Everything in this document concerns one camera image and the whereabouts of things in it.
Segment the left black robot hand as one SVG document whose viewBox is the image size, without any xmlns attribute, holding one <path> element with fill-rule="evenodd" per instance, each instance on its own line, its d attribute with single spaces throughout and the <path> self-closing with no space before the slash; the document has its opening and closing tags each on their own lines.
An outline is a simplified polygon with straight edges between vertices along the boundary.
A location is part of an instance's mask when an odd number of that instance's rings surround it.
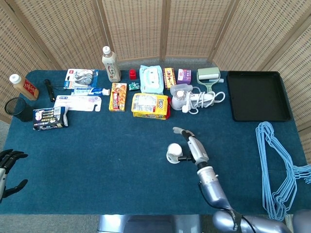
<svg viewBox="0 0 311 233">
<path fill-rule="evenodd" d="M 7 175 L 9 174 L 11 168 L 18 159 L 26 157 L 28 157 L 28 155 L 24 152 L 13 149 L 3 150 L 0 152 L 0 203 L 3 199 L 22 190 L 27 184 L 28 180 L 24 179 L 17 186 L 10 189 L 6 188 Z"/>
</svg>

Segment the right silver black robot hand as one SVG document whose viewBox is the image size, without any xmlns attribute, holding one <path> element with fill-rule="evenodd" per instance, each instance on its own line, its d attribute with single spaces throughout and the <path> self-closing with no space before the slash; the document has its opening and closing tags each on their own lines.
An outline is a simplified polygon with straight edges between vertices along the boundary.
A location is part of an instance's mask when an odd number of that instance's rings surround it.
<svg viewBox="0 0 311 233">
<path fill-rule="evenodd" d="M 192 161 L 198 169 L 206 167 L 209 157 L 203 144 L 195 137 L 194 133 L 180 127 L 173 127 L 173 132 L 175 134 L 182 135 L 185 138 L 187 145 L 190 149 L 190 154 L 188 156 L 178 155 L 177 161 Z"/>
</svg>

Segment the white floral paper cup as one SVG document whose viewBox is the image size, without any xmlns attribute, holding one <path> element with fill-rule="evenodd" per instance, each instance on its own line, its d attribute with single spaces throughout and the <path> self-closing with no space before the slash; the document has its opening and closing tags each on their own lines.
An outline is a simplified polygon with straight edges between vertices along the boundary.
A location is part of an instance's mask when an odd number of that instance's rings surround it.
<svg viewBox="0 0 311 233">
<path fill-rule="evenodd" d="M 179 163 L 178 158 L 183 156 L 182 148 L 177 143 L 171 143 L 168 146 L 166 158 L 171 164 Z"/>
</svg>

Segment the black mesh pen cup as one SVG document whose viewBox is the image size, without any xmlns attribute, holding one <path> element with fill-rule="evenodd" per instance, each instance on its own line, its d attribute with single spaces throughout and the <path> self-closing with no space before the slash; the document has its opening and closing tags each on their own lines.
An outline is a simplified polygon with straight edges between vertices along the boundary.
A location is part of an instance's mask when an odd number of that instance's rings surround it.
<svg viewBox="0 0 311 233">
<path fill-rule="evenodd" d="M 18 118 L 22 122 L 33 120 L 33 107 L 26 103 L 23 98 L 15 97 L 8 100 L 4 106 L 6 114 Z"/>
</svg>

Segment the black snack bag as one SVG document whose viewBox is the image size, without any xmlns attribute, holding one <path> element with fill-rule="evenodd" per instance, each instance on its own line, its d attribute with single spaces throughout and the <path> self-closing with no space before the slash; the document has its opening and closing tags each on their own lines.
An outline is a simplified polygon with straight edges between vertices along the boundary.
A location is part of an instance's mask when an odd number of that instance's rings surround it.
<svg viewBox="0 0 311 233">
<path fill-rule="evenodd" d="M 65 106 L 33 110 L 33 130 L 43 131 L 68 127 Z"/>
</svg>

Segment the yellow Lipo biscuit bag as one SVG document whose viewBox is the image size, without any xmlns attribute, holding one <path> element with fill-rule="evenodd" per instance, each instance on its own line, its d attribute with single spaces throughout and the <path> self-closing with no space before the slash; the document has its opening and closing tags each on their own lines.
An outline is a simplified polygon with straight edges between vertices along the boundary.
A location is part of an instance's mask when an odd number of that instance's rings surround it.
<svg viewBox="0 0 311 233">
<path fill-rule="evenodd" d="M 167 120 L 171 116 L 171 98 L 166 95 L 136 93 L 132 99 L 134 117 Z"/>
</svg>

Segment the purple small box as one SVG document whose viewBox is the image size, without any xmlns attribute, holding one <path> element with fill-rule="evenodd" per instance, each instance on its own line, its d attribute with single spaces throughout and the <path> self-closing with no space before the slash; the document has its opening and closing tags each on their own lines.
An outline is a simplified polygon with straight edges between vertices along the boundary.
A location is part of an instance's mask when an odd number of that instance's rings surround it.
<svg viewBox="0 0 311 233">
<path fill-rule="evenodd" d="M 177 84 L 190 84 L 191 83 L 191 70 L 179 69 L 176 82 Z"/>
</svg>

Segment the green lint roller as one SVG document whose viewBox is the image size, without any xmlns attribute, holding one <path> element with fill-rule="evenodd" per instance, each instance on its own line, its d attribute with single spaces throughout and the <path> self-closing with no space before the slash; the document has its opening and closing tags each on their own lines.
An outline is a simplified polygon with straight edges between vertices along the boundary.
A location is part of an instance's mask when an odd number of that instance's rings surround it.
<svg viewBox="0 0 311 233">
<path fill-rule="evenodd" d="M 221 73 L 218 67 L 199 68 L 197 69 L 197 82 L 203 85 L 207 92 L 212 91 L 212 86 L 216 83 L 223 83 Z"/>
</svg>

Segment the red yellow narrow box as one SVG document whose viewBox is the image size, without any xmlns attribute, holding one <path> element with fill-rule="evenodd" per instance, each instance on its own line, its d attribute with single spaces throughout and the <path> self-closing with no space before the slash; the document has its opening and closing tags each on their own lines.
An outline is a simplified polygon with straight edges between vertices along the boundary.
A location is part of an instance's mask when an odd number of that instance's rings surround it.
<svg viewBox="0 0 311 233">
<path fill-rule="evenodd" d="M 176 85 L 176 78 L 174 69 L 171 67 L 166 67 L 163 69 L 163 78 L 165 83 L 165 88 L 170 90 L 173 85 Z"/>
</svg>

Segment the black plastic tray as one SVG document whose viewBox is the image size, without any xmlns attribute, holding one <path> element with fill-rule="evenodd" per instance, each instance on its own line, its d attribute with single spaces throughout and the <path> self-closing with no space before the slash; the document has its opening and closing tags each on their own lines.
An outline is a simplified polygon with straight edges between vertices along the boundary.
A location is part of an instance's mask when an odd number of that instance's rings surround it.
<svg viewBox="0 0 311 233">
<path fill-rule="evenodd" d="M 235 121 L 284 122 L 292 119 L 279 72 L 229 71 L 227 86 Z"/>
</svg>

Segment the light blue wet wipes pack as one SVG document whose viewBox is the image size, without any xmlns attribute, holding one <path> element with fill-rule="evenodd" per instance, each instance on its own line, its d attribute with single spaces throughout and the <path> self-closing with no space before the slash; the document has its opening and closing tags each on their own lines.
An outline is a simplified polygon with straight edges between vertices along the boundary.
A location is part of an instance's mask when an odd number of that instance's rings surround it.
<svg viewBox="0 0 311 233">
<path fill-rule="evenodd" d="M 163 95 L 164 78 L 160 66 L 144 66 L 139 69 L 140 90 L 142 93 Z"/>
</svg>

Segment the blue table cloth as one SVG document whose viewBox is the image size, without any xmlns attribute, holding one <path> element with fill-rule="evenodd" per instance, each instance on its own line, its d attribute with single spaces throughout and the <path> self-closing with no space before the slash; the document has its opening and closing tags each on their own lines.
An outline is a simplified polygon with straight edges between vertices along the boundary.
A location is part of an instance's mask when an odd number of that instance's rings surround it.
<svg viewBox="0 0 311 233">
<path fill-rule="evenodd" d="M 27 179 L 0 203 L 2 214 L 211 214 L 192 162 L 171 164 L 171 143 L 189 153 L 173 127 L 190 130 L 204 145 L 209 164 L 234 209 L 263 214 L 257 122 L 236 122 L 229 99 L 195 115 L 172 111 L 167 120 L 134 117 L 133 92 L 123 112 L 69 111 L 68 127 L 33 130 L 13 118 L 5 149 L 27 154 L 8 174 L 7 187 Z"/>
</svg>

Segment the adhesive hooks blister pack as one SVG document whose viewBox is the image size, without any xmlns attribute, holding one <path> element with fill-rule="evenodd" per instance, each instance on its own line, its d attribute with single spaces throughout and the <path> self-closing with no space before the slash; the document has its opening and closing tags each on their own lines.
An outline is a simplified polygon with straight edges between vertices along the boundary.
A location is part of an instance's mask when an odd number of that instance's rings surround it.
<svg viewBox="0 0 311 233">
<path fill-rule="evenodd" d="M 75 69 L 67 70 L 65 76 L 64 89 L 74 89 L 75 87 L 96 87 L 99 71 L 96 69 Z"/>
</svg>

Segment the milk tea bottle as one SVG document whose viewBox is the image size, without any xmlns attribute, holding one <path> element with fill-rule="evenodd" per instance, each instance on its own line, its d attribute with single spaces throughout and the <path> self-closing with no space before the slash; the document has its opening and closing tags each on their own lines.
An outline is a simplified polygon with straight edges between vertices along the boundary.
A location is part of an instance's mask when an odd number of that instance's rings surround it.
<svg viewBox="0 0 311 233">
<path fill-rule="evenodd" d="M 112 83 L 121 81 L 121 70 L 118 65 L 117 56 L 109 46 L 103 47 L 102 63 L 106 69 L 108 79 Z"/>
</svg>

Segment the woven wooden folding screen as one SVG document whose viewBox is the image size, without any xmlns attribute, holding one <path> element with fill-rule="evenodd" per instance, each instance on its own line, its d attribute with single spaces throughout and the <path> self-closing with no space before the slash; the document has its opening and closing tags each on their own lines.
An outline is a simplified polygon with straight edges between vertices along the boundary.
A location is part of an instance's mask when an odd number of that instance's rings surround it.
<svg viewBox="0 0 311 233">
<path fill-rule="evenodd" d="M 0 0 L 0 125 L 13 73 L 192 58 L 281 73 L 311 164 L 311 0 Z"/>
</svg>

